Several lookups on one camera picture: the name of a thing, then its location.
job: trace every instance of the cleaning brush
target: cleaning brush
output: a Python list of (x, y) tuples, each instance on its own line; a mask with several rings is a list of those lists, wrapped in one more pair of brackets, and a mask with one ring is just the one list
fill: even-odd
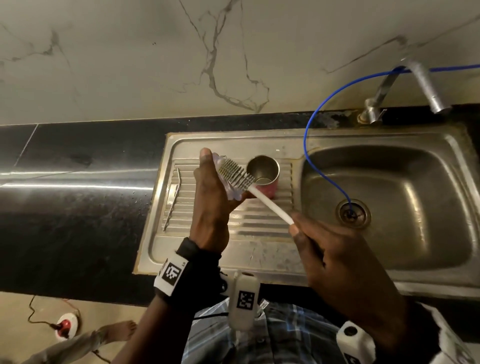
[(255, 178), (233, 160), (225, 158), (218, 168), (218, 174), (220, 174), (228, 183), (230, 183), (233, 188), (249, 191), (252, 195), (262, 201), (269, 209), (280, 216), (288, 225), (292, 225), (294, 223), (289, 214), (282, 210), (275, 202), (270, 200), (262, 192), (257, 190), (253, 184)]

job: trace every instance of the person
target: person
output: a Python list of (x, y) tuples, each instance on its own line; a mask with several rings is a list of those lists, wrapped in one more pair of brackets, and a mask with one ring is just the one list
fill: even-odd
[(102, 345), (115, 341), (128, 341), (137, 324), (131, 320), (106, 325), (98, 330), (86, 332), (82, 335), (52, 345), (45, 350), (33, 354), (23, 364), (67, 364), (72, 363), (89, 352), (94, 352)]
[[(175, 255), (184, 268), (181, 271), (175, 266), (179, 263), (169, 259), (163, 275), (171, 280), (173, 293), (156, 287), (157, 295), (137, 331), (112, 363), (360, 363), (342, 355), (336, 341), (338, 327), (292, 304), (270, 303), (260, 310), (253, 329), (245, 332), (230, 329), (225, 317), (194, 320), (227, 311), (228, 299), (215, 302), (219, 292), (215, 277), (229, 239), (229, 214), (240, 204), (227, 199), (209, 149), (201, 150), (194, 176), (190, 235)], [(429, 309), (398, 292), (357, 232), (299, 212), (291, 216), (294, 224), (289, 232), (309, 286), (372, 338), (377, 363), (448, 362), (439, 346), (448, 325), (440, 329)], [(456, 357), (450, 355), (455, 361), (448, 363), (473, 363), (455, 334), (448, 335), (461, 348)]]

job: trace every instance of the bare foot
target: bare foot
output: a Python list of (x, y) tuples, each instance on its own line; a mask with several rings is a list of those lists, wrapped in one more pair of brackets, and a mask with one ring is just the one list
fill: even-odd
[(129, 320), (103, 326), (100, 330), (106, 330), (107, 334), (104, 343), (109, 344), (114, 341), (128, 341), (136, 329), (137, 324)]

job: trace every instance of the marble wall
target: marble wall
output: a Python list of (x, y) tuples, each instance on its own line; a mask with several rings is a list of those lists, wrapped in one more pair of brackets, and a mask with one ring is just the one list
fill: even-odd
[[(0, 124), (314, 109), (407, 51), (480, 63), (475, 0), (3, 0)], [(480, 102), (480, 71), (436, 74)], [(379, 80), (327, 109), (360, 107)], [(386, 104), (426, 104), (403, 75)]]

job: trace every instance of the red cup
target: red cup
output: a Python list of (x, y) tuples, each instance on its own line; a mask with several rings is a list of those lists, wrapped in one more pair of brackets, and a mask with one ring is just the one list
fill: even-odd
[(247, 173), (253, 176), (257, 190), (272, 199), (278, 187), (280, 165), (268, 156), (256, 156), (247, 163)]

